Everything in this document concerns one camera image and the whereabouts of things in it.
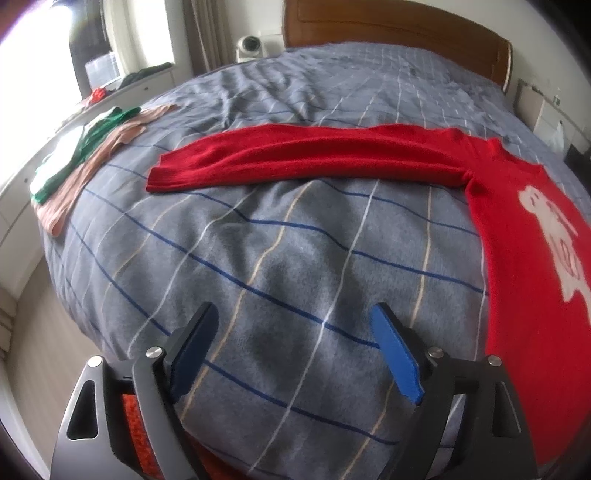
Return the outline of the grey plaid duvet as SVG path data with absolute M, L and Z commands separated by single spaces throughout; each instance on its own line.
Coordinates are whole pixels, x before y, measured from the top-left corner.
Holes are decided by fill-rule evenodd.
M 374 479 L 412 412 L 370 333 L 388 303 L 427 342 L 474 359 L 489 330 L 487 267 L 465 196 L 384 180 L 294 180 L 152 195 L 159 157 L 249 126 L 455 127 L 543 165 L 583 216 L 590 197 L 501 89 L 432 52 L 343 43 L 190 80 L 170 113 L 84 187 L 50 276 L 110 357 L 162 343 L 211 302 L 219 330 L 179 402 L 185 429 L 256 479 Z

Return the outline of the white window bench drawers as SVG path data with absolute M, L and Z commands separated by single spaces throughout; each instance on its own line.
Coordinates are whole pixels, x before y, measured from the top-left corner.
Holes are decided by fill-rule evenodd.
M 19 298 L 41 256 L 36 212 L 43 209 L 115 127 L 140 106 L 176 85 L 177 67 L 161 64 L 130 74 L 104 89 L 45 140 L 15 174 L 1 183 L 1 288 Z

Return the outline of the pink folded garment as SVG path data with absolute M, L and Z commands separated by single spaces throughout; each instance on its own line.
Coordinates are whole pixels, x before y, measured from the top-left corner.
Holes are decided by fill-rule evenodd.
M 98 169 L 110 159 L 114 151 L 131 142 L 146 129 L 146 125 L 165 113 L 175 109 L 174 104 L 141 108 L 140 113 L 111 131 L 90 157 L 78 166 L 42 205 L 31 205 L 43 229 L 53 237 L 60 235 L 65 220 L 83 187 L 92 179 Z

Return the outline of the green white folded garment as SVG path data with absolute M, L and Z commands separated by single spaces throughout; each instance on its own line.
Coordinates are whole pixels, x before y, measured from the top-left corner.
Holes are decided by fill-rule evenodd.
M 139 106 L 126 110 L 113 107 L 90 123 L 75 127 L 65 134 L 55 149 L 37 167 L 29 187 L 31 201 L 37 205 L 44 204 L 68 176 L 90 157 L 111 131 L 136 117 L 140 111 Z

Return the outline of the white plastic bag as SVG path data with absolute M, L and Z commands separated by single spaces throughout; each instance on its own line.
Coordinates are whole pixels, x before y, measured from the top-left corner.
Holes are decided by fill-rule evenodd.
M 566 137 L 565 137 L 565 130 L 564 124 L 562 120 L 557 122 L 556 128 L 553 133 L 550 135 L 548 140 L 548 146 L 553 153 L 558 156 L 563 157 L 565 155 L 566 150 Z

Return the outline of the white dresser cabinet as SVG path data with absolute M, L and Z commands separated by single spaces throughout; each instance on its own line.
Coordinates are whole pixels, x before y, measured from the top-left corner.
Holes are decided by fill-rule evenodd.
M 566 157 L 571 147 L 581 154 L 585 154 L 590 149 L 590 137 L 537 87 L 530 85 L 523 79 L 518 81 L 514 111 L 517 117 L 547 146 L 557 122 L 562 120 L 566 150 L 565 155 L 560 156 L 561 158 Z

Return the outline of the beige curtain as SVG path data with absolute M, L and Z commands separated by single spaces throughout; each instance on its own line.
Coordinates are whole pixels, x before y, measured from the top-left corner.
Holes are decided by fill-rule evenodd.
M 193 73 L 204 74 L 233 62 L 224 1 L 183 1 L 183 15 Z

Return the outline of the wooden headboard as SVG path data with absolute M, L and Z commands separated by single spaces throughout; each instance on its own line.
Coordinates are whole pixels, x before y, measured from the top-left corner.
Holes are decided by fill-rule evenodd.
M 342 42 L 425 49 L 509 88 L 511 42 L 465 17 L 414 1 L 284 2 L 285 47 Z

